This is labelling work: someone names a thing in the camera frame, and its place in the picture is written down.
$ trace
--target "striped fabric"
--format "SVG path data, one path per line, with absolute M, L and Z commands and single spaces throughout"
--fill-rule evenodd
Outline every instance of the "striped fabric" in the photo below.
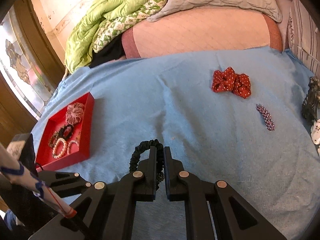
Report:
M 320 33 L 299 0 L 293 0 L 288 23 L 292 53 L 320 78 Z

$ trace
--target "bed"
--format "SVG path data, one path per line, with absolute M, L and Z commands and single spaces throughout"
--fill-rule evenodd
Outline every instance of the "bed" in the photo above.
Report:
M 60 83 L 34 127 L 35 148 L 47 119 L 89 91 L 91 157 L 63 171 L 118 181 L 134 147 L 158 138 L 185 170 L 227 181 L 287 239 L 300 239 L 319 208 L 320 161 L 300 114 L 313 74 L 288 53 L 266 46 L 80 68 Z M 249 76 L 249 98 L 212 92 L 213 72 L 229 66 Z M 256 104 L 271 113 L 275 131 Z M 164 183 L 154 203 L 137 203 L 132 239 L 185 239 L 185 232 L 184 205 L 167 201 Z

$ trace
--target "red polka dot bow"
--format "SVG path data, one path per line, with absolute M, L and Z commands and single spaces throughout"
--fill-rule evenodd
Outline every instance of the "red polka dot bow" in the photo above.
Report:
M 251 95 L 251 84 L 246 74 L 236 74 L 228 67 L 224 72 L 216 70 L 213 74 L 212 91 L 215 93 L 231 91 L 244 99 Z

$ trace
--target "green comforter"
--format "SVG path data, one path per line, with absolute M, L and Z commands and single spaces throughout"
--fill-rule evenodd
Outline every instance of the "green comforter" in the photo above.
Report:
M 70 73 L 89 65 L 116 36 L 160 11 L 167 0 L 95 0 L 72 30 L 66 44 L 65 66 Z

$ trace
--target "red box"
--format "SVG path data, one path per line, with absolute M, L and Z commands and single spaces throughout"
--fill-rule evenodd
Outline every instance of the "red box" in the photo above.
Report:
M 66 112 L 68 106 L 66 106 L 49 118 L 48 123 L 44 129 L 44 133 L 42 135 L 38 153 L 36 156 L 36 162 L 39 163 L 44 170 L 56 171 L 75 163 L 82 162 L 88 159 L 90 156 L 91 118 L 94 98 L 90 93 L 87 93 L 70 103 L 70 105 L 76 102 L 83 103 L 85 105 L 84 116 L 82 118 L 82 121 L 74 126 L 72 136 L 68 140 L 68 142 L 70 140 L 75 140 L 79 132 L 81 132 L 81 136 L 79 139 L 79 150 L 78 146 L 73 143 L 70 147 L 69 155 L 65 154 L 63 157 L 55 159 L 52 157 L 52 148 L 48 146 L 48 142 L 52 134 L 55 131 L 59 131 L 59 129 L 64 125 L 67 125 Z M 59 153 L 62 148 L 63 144 L 60 143 L 57 148 L 57 153 Z

